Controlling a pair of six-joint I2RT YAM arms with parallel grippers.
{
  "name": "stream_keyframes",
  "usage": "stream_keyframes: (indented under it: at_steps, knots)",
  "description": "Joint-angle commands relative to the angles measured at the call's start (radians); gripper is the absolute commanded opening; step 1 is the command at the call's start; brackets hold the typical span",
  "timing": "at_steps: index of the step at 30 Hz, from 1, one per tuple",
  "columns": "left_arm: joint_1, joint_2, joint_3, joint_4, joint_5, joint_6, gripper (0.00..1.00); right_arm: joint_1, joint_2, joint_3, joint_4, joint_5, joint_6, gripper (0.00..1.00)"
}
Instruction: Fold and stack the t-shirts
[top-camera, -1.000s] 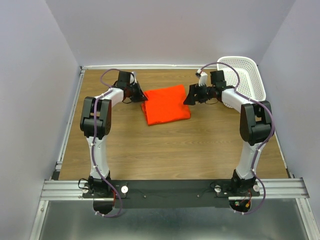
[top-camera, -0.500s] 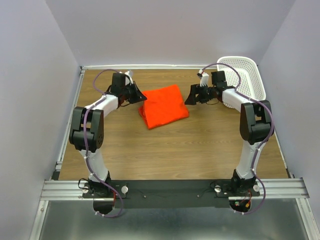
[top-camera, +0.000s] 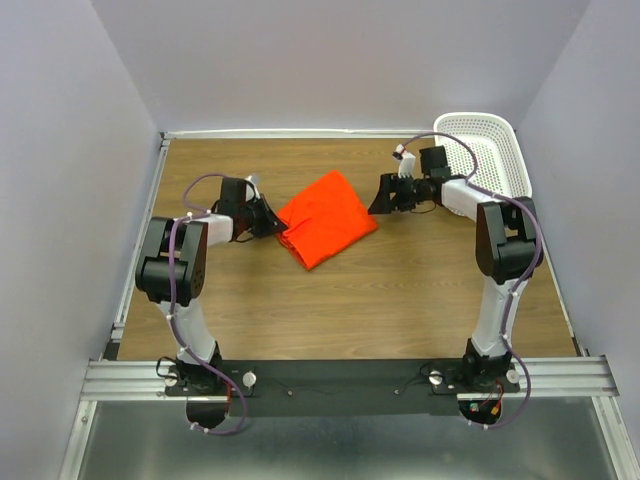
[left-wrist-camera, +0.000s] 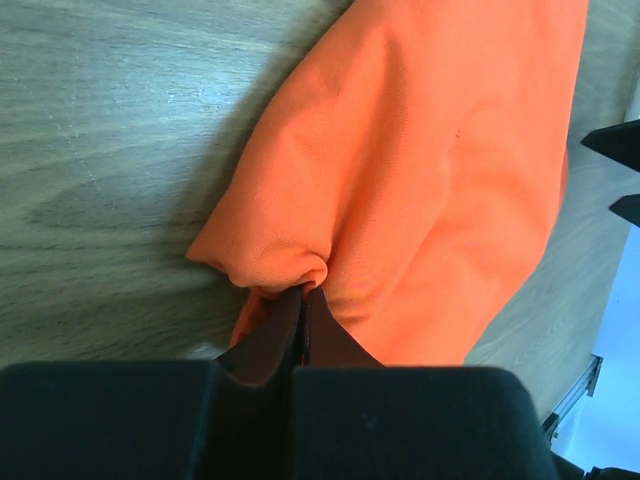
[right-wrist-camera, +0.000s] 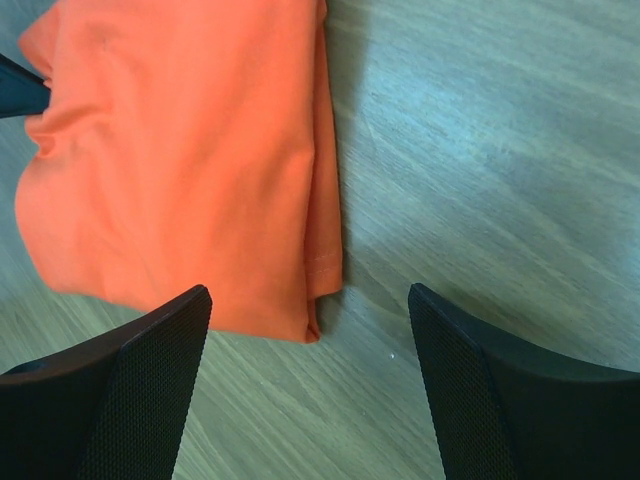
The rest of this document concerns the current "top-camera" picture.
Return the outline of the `orange t shirt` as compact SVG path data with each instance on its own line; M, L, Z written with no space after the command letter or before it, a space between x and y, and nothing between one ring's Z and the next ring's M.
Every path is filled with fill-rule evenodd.
M277 212L287 229L282 246L311 271L378 229L352 185L332 170L296 194Z

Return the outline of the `white perforated plastic basket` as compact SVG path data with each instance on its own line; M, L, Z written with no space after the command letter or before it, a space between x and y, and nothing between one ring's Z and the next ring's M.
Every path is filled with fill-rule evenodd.
M500 116L478 112L453 112L439 116L435 131L455 136L475 153L479 168L471 181L509 197L532 196L526 164L515 132Z

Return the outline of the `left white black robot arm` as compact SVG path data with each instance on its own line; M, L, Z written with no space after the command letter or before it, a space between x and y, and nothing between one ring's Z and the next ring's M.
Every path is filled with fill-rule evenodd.
M206 326L199 300L207 252L218 244L244 243L284 232L254 175L208 173L185 189L181 217L149 220L135 269L135 287L156 305L176 344L173 370L165 379L201 395L237 388L222 371L219 345Z

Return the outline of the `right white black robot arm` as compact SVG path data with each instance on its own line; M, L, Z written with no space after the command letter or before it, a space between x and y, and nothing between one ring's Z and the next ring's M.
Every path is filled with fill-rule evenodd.
M432 202L475 223L475 259L484 277L480 313L462 359L445 378L467 391L483 391L510 370L511 333L520 297L541 263L533 201L491 193L454 175L443 146L422 149L415 157L400 144L392 156L398 171L380 176L370 214L412 211Z

